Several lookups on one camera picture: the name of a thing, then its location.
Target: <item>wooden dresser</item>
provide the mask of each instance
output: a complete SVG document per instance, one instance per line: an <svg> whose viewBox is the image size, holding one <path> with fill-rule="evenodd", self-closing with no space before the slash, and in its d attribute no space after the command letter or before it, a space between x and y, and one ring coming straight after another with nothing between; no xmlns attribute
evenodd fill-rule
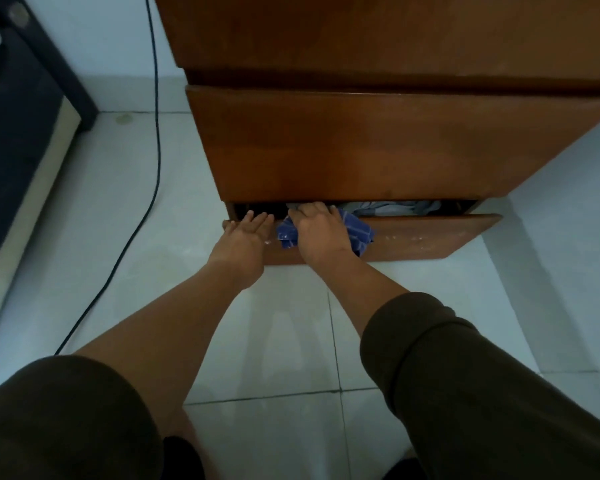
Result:
<svg viewBox="0 0 600 480"><path fill-rule="evenodd" d="M442 200L369 261L443 258L470 214L600 121L600 0L156 0L221 199ZM272 235L267 264L301 263Z"/></svg>

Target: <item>wooden furniture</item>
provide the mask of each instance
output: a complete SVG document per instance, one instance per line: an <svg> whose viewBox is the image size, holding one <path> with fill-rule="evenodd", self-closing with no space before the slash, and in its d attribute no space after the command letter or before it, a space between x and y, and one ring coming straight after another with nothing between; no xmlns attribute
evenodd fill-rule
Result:
<svg viewBox="0 0 600 480"><path fill-rule="evenodd" d="M600 120L600 0L156 2L230 217L444 200L369 219L368 260L448 256ZM275 236L266 259L301 262Z"/></svg>

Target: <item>blue striped cloth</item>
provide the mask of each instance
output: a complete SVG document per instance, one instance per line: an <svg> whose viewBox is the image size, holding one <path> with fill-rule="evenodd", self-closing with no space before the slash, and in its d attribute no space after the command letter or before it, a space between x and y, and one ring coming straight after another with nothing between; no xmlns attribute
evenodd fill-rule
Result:
<svg viewBox="0 0 600 480"><path fill-rule="evenodd" d="M342 222L349 232L349 240L351 241L351 249L356 256L362 256L370 242L374 241L376 231L371 229L367 224L362 222L343 209L338 209ZM291 222L291 217L287 217L277 227L278 239L282 242L284 249L293 248L298 245L298 231L294 223Z"/></svg>

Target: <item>white tile floor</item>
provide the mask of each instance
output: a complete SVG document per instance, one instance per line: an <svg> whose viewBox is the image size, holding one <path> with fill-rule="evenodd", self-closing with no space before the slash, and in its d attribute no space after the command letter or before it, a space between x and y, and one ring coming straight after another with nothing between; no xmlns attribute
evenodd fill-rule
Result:
<svg viewBox="0 0 600 480"><path fill-rule="evenodd" d="M160 122L154 211L68 351L195 273L221 234L226 210L191 115ZM155 166L150 114L103 114L79 138L0 316L0 383L52 354L103 284L150 200ZM439 297L537 371L481 238L445 260L377 267ZM380 478L409 441L362 368L358 345L309 268L266 269L232 304L186 401L225 477Z"/></svg>

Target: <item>black cable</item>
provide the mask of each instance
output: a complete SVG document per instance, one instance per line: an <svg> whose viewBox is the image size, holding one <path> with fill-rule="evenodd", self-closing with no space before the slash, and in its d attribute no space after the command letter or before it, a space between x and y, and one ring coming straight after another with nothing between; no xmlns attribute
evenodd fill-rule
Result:
<svg viewBox="0 0 600 480"><path fill-rule="evenodd" d="M106 291L107 288L109 287L109 285L111 284L111 281L113 280L113 276L115 275L116 271L118 270L118 266L120 266L120 263L122 262L122 258L125 257L125 254L127 253L127 250L129 249L129 246L131 245L133 240L136 238L136 235L138 234L138 232L140 232L140 229L142 229L142 226L144 225L144 222L146 221L147 217L149 217L149 214L151 213L153 204L155 202L155 198L158 195L158 188L160 188L160 169L162 167L162 147L160 145L160 122L158 121L158 108L159 108L158 107L158 100L159 100L158 99L158 56L155 51L155 35L153 33L153 20L151 17L151 6L149 5L149 0L144 0L144 2L146 4L146 14L149 17L149 31L151 31L151 46L153 49L153 81L154 81L154 91L155 91L155 138L156 138L156 142L158 145L158 171L157 171L157 176L155 179L155 188L153 190L153 197L151 198L151 203L149 204L149 208L146 209L146 212L144 213L144 217L140 221L140 224L138 224L134 233L131 234L131 237L129 237L129 240L125 244L124 249L122 249L122 252L120 253L120 256L118 257L118 260L116 261L115 265L113 266L113 269L111 270L111 273L109 274L109 277L107 278L107 281L104 283L104 286L101 288L100 291L98 291L98 294L96 295L96 297L93 300L91 300L89 306L87 306L87 309L85 311L83 311L82 315L80 315L80 318L78 318L78 321L73 325L73 328L71 329L69 334L64 338L62 344L58 347L58 350L56 350L56 353L54 355L58 355L58 354L60 354L60 352L62 352L62 349L64 348L66 343L69 341L69 339L71 339L73 333L78 329L78 327L80 326L80 323L82 323L82 321L89 314L91 309L98 302L100 297L104 294L104 291Z"/></svg>

